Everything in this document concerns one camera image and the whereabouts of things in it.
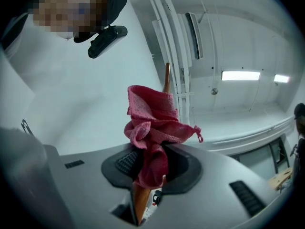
white pipe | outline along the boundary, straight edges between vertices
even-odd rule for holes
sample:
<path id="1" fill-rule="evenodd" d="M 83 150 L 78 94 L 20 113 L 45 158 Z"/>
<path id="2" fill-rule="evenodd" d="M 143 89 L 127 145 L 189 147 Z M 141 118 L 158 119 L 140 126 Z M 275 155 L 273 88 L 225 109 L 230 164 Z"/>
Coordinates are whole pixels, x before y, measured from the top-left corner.
<path id="1" fill-rule="evenodd" d="M 252 142 L 244 143 L 244 144 L 236 143 L 236 145 L 234 145 L 234 147 L 225 147 L 225 148 L 221 148 L 221 149 L 209 149 L 209 151 L 218 152 L 223 155 L 241 154 L 244 152 L 254 150 L 257 147 L 260 147 L 260 146 L 263 146 L 263 145 L 266 145 L 266 144 L 272 142 L 273 140 L 280 137 L 283 133 L 286 133 L 288 129 L 289 129 L 289 126 L 286 126 L 285 128 L 283 128 L 279 131 L 276 131 L 275 133 L 272 132 L 271 135 L 267 135 L 267 136 L 260 138 L 260 140 L 256 140 L 256 141 L 252 141 Z"/>
<path id="2" fill-rule="evenodd" d="M 255 135 L 255 134 L 261 133 L 263 131 L 268 131 L 268 130 L 274 129 L 276 126 L 279 126 L 281 124 L 289 122 L 293 119 L 294 119 L 294 117 L 291 116 L 289 118 L 286 118 L 284 120 L 279 121 L 276 124 L 268 125 L 267 127 L 256 129 L 255 131 L 244 132 L 244 133 L 236 134 L 236 135 L 222 136 L 222 137 L 219 137 L 219 138 L 214 138 L 213 140 L 209 140 L 209 142 L 219 143 L 219 142 L 222 142 L 222 141 L 236 140 L 236 139 L 240 139 L 240 138 L 247 137 L 247 136 L 250 136 L 250 135 Z"/>
<path id="3" fill-rule="evenodd" d="M 187 33 L 186 33 L 186 29 L 185 29 L 185 25 L 184 25 L 184 22 L 183 22 L 183 19 L 182 19 L 182 15 L 179 14 L 178 15 L 178 19 L 179 19 L 179 22 L 180 22 L 180 26 L 181 26 L 181 29 L 182 29 L 182 34 L 183 34 L 183 38 L 184 38 L 184 43 L 185 43 L 185 49 L 186 49 L 186 54 L 187 54 L 187 64 L 188 64 L 188 69 L 187 69 L 187 72 L 188 72 L 188 85 L 189 85 L 189 91 L 191 90 L 191 72 L 190 72 L 190 67 L 192 66 L 192 57 L 191 57 L 191 49 L 190 49 L 190 46 L 189 46 L 189 41 L 188 41 L 188 38 L 187 38 Z M 191 104 L 190 104 L 190 97 L 187 96 L 185 98 L 185 116 L 186 116 L 186 124 L 190 125 L 190 108 L 191 108 Z"/>
<path id="4" fill-rule="evenodd" d="M 158 24 L 160 26 L 161 34 L 162 34 L 162 37 L 163 37 L 163 40 L 164 40 L 165 50 L 166 50 L 166 54 L 167 54 L 167 57 L 168 57 L 168 60 L 169 60 L 169 63 L 170 63 L 170 68 L 171 68 L 174 92 L 175 92 L 175 94 L 178 94 L 177 83 L 176 83 L 175 74 L 174 74 L 174 70 L 173 70 L 173 62 L 172 62 L 172 58 L 171 58 L 171 53 L 170 53 L 170 50 L 169 50 L 169 47 L 168 47 L 168 42 L 166 40 L 166 35 L 165 35 L 164 28 L 163 28 L 163 25 L 162 25 L 162 22 L 161 22 L 161 18 L 160 18 L 158 10 L 156 8 L 156 5 L 154 3 L 154 0 L 150 0 L 150 1 L 151 1 L 151 4 L 152 4 L 153 11 L 156 14 L 157 21 L 158 21 Z M 179 106 L 179 100 L 178 100 L 177 96 L 175 96 L 175 101 L 176 101 L 177 106 Z"/>
<path id="5" fill-rule="evenodd" d="M 224 68 L 224 35 L 223 35 L 223 29 L 222 29 L 220 19 L 219 19 L 219 13 L 218 13 L 217 6 L 215 4 L 214 4 L 214 6 L 215 6 L 215 9 L 216 9 L 218 23 L 219 23 L 219 27 L 220 27 L 220 33 L 221 33 L 221 37 L 222 37 L 222 41 L 223 41 L 223 66 L 222 66 L 222 69 L 223 69 Z"/>
<path id="6" fill-rule="evenodd" d="M 215 80 L 215 70 L 216 70 L 216 67 L 215 67 L 215 65 L 216 65 L 216 55 L 215 55 L 214 36 L 213 36 L 212 25 L 211 25 L 209 14 L 208 14 L 208 12 L 206 10 L 206 7 L 205 7 L 203 1 L 200 0 L 200 2 L 202 4 L 204 12 L 206 13 L 206 18 L 207 18 L 208 23 L 209 23 L 209 28 L 210 28 L 211 38 L 212 38 L 212 46 L 213 46 L 213 54 L 214 54 L 214 69 L 213 69 L 213 83 L 212 83 L 212 89 L 213 89 L 214 88 L 214 80 Z"/>
<path id="7" fill-rule="evenodd" d="M 178 44 L 180 49 L 180 54 L 181 54 L 181 60 L 182 60 L 182 65 L 183 65 L 183 74 L 184 74 L 184 87 L 185 87 L 185 93 L 190 92 L 190 78 L 189 78 L 189 65 L 188 65 L 188 60 L 187 60 L 187 53 L 186 53 L 186 42 L 184 41 L 183 38 L 183 31 L 179 22 L 178 15 L 176 13 L 175 7 L 173 6 L 173 3 L 171 0 L 165 0 L 167 3 L 167 7 L 170 11 L 170 15 L 173 19 L 174 22 L 174 31 L 176 31 L 176 37 L 178 38 Z M 186 96 L 185 97 L 185 122 L 189 124 L 190 122 L 190 97 Z"/>
<path id="8" fill-rule="evenodd" d="M 253 135 L 248 135 L 248 136 L 241 137 L 241 138 L 238 138 L 238 139 L 232 139 L 232 140 L 227 140 L 227 141 L 222 141 L 222 142 L 216 142 L 216 143 L 213 143 L 213 144 L 219 145 L 219 144 L 227 144 L 227 143 L 232 143 L 232 142 L 237 142 L 237 141 L 241 142 L 241 141 L 244 141 L 244 140 L 256 137 L 258 135 L 262 135 L 264 133 L 270 132 L 270 131 L 272 131 L 272 130 L 274 130 L 276 128 L 281 128 L 281 127 L 283 127 L 285 125 L 287 125 L 287 122 L 281 123 L 280 125 L 274 126 L 274 127 L 270 128 L 270 129 L 267 129 L 267 130 L 259 132 L 259 133 L 255 133 Z"/>
<path id="9" fill-rule="evenodd" d="M 229 141 L 239 141 L 240 139 L 247 138 L 249 136 L 255 136 L 256 134 L 263 134 L 264 132 L 268 132 L 277 127 L 286 125 L 293 119 L 294 119 L 294 116 L 291 116 L 289 118 L 286 118 L 284 120 L 277 122 L 276 124 L 268 125 L 263 128 L 256 129 L 254 131 L 244 132 L 244 133 L 236 134 L 236 135 L 227 135 L 227 136 L 211 138 L 211 139 L 205 138 L 204 141 L 206 143 L 213 143 L 213 144 L 220 144 L 220 143 L 225 143 L 225 142 L 229 142 Z"/>
<path id="10" fill-rule="evenodd" d="M 161 3 L 161 0 L 154 0 L 156 3 L 156 6 L 158 8 L 158 11 L 160 13 L 163 25 L 165 27 L 165 31 L 166 31 L 166 35 L 169 41 L 169 46 L 172 52 L 172 57 L 173 57 L 173 67 L 174 67 L 174 72 L 175 72 L 175 76 L 176 76 L 176 82 L 177 82 L 177 92 L 179 94 L 182 93 L 181 91 L 181 81 L 180 81 L 180 72 L 179 72 L 179 63 L 178 63 L 178 56 L 177 56 L 177 50 L 176 50 L 176 46 L 175 46 L 175 42 L 173 39 L 173 33 L 172 33 L 172 29 L 170 27 L 168 18 L 166 16 L 164 7 Z M 179 115 L 180 118 L 182 118 L 183 116 L 183 107 L 182 107 L 182 98 L 178 97 L 178 108 L 179 108 Z"/>

fluorescent light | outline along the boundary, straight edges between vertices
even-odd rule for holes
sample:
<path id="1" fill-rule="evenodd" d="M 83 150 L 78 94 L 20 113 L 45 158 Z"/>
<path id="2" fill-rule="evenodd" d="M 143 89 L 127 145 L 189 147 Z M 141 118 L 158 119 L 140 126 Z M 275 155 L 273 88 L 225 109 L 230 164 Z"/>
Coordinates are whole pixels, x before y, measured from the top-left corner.
<path id="1" fill-rule="evenodd" d="M 258 81 L 259 76 L 259 72 L 250 71 L 222 71 L 221 73 L 221 79 L 223 81 Z"/>
<path id="2" fill-rule="evenodd" d="M 287 82 L 289 82 L 289 77 L 288 76 L 284 76 L 284 75 L 276 74 L 275 78 L 274 78 L 274 81 L 275 82 L 287 83 Z"/>

vent slot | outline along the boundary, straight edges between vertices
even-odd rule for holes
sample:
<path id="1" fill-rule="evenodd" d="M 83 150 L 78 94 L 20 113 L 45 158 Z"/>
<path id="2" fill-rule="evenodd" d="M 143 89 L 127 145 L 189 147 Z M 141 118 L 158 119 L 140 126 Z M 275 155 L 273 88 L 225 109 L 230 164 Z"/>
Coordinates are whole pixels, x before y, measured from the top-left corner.
<path id="1" fill-rule="evenodd" d="M 67 164 L 65 164 L 65 166 L 66 166 L 67 169 L 70 169 L 70 168 L 73 168 L 73 167 L 76 167 L 76 166 L 80 166 L 82 164 L 85 164 L 85 162 L 83 162 L 82 160 L 77 160 L 77 161 L 67 163 Z"/>
<path id="2" fill-rule="evenodd" d="M 196 19 L 196 15 L 193 13 L 186 13 L 186 18 L 189 23 L 189 27 L 192 34 L 192 41 L 193 46 L 195 49 L 195 59 L 199 60 L 203 58 L 203 46 L 202 46 L 202 39 L 201 33 L 198 25 L 198 21 Z"/>
<path id="3" fill-rule="evenodd" d="M 135 149 L 128 155 L 120 158 L 116 163 L 115 167 L 123 172 L 125 175 L 136 179 L 141 168 L 143 166 L 143 155 L 142 150 Z"/>
<path id="4" fill-rule="evenodd" d="M 250 188 L 242 181 L 230 183 L 230 187 L 235 192 L 247 212 L 251 217 L 265 208 L 261 200 L 250 190 Z"/>

